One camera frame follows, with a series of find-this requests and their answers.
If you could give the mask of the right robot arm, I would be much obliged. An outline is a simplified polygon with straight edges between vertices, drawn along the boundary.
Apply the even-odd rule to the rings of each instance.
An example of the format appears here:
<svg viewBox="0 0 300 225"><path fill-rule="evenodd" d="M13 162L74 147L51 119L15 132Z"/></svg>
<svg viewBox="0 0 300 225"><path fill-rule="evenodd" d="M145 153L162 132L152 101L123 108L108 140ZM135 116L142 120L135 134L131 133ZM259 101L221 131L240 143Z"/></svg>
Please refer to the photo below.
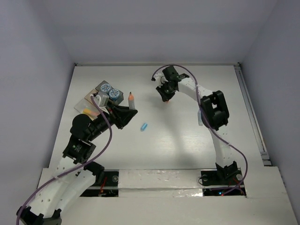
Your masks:
<svg viewBox="0 0 300 225"><path fill-rule="evenodd" d="M198 103L198 122L209 129L213 140L217 184L230 185L239 171L230 144L225 140L229 110L223 92L204 88L190 71L188 75L179 74L174 65L162 66L161 69L162 73L156 70L151 77L158 84L156 90L164 102L168 102L176 92L181 92Z"/></svg>

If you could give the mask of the blue highlighter marker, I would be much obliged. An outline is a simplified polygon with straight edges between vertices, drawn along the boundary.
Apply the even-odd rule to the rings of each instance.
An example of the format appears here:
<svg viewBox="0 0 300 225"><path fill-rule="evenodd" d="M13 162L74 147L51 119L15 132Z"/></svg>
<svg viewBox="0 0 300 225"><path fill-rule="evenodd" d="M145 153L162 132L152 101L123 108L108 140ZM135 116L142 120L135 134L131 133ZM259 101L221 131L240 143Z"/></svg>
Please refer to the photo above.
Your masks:
<svg viewBox="0 0 300 225"><path fill-rule="evenodd" d="M198 110L197 118L198 118L198 125L199 125L199 126L202 126L202 125L203 125L203 121L202 121L202 113L201 113L201 110Z"/></svg>

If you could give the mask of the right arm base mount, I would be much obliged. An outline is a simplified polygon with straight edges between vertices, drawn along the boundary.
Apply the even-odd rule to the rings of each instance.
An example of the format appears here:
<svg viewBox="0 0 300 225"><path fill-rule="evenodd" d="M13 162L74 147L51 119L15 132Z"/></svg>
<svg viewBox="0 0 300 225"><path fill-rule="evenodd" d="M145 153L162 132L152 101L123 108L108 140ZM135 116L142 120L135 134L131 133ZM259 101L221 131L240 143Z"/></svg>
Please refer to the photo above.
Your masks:
<svg viewBox="0 0 300 225"><path fill-rule="evenodd" d="M204 196L246 196L243 176L234 161L229 166L216 164L216 170L201 171L198 183L203 186Z"/></svg>

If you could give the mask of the blue marker cap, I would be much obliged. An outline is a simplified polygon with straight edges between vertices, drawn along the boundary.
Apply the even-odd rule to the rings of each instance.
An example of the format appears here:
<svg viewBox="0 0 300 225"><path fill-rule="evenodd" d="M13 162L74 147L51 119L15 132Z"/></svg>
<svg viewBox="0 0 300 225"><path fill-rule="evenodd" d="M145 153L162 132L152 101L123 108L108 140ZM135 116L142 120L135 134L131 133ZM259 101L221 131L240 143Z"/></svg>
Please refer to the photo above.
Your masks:
<svg viewBox="0 0 300 225"><path fill-rule="evenodd" d="M143 123L143 125L141 126L140 130L144 131L147 128L148 124L147 123Z"/></svg>

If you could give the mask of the blue lid jar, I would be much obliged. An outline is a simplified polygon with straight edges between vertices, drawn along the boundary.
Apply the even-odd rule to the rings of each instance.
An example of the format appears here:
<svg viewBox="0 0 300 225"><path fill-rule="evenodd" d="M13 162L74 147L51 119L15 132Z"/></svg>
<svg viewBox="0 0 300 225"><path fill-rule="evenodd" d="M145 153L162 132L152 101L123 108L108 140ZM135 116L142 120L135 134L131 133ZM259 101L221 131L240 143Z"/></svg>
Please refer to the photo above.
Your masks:
<svg viewBox="0 0 300 225"><path fill-rule="evenodd" d="M100 91L104 92L106 94L108 94L110 92L110 90L112 89L111 85L109 83L103 83L100 86Z"/></svg>

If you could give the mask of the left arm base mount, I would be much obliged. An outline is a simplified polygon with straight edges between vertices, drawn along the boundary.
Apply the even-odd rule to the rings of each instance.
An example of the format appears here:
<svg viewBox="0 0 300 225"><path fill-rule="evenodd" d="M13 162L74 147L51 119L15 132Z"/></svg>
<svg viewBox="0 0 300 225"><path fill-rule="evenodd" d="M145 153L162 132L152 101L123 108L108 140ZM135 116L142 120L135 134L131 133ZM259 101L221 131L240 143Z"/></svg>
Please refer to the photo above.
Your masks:
<svg viewBox="0 0 300 225"><path fill-rule="evenodd" d="M118 170L105 170L105 168L96 163L91 162L83 168L83 170L77 172L76 177L86 179L85 174L95 178L95 182L90 185L80 197L118 197L118 182L119 171Z"/></svg>

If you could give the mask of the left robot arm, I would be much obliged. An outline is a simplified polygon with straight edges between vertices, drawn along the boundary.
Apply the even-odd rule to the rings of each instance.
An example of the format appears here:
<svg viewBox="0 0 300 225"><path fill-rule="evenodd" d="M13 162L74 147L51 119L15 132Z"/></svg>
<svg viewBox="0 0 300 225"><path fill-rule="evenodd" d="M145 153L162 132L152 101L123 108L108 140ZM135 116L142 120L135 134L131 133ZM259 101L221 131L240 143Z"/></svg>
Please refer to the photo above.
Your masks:
<svg viewBox="0 0 300 225"><path fill-rule="evenodd" d="M127 106L109 104L92 120L86 114L74 117L71 137L52 178L41 185L17 211L17 221L25 225L60 225L62 215L90 186L103 182L105 169L91 157L92 143L112 126L123 129L138 113Z"/></svg>

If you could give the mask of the yellow highlighter marker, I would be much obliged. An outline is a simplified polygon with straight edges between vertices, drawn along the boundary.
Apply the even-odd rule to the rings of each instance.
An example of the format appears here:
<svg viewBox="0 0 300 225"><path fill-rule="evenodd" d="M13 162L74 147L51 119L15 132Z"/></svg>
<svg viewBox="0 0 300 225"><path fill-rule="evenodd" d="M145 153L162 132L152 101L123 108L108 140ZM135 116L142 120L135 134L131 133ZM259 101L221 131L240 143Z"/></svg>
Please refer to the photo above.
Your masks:
<svg viewBox="0 0 300 225"><path fill-rule="evenodd" d="M98 116L98 113L97 112L94 112L88 108L85 108L83 110L83 113L86 114L86 115L89 115L89 116L93 116L93 117L97 117Z"/></svg>

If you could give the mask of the red-orange highlighter marker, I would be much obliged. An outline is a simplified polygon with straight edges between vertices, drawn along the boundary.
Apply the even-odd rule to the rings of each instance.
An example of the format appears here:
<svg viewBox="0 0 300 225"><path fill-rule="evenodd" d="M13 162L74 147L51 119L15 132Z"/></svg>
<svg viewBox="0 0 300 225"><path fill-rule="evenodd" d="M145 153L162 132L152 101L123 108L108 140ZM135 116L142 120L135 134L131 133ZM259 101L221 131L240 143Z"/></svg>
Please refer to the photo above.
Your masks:
<svg viewBox="0 0 300 225"><path fill-rule="evenodd" d="M128 107L131 110L135 110L135 98L134 98L132 92L130 92L129 96L128 96Z"/></svg>

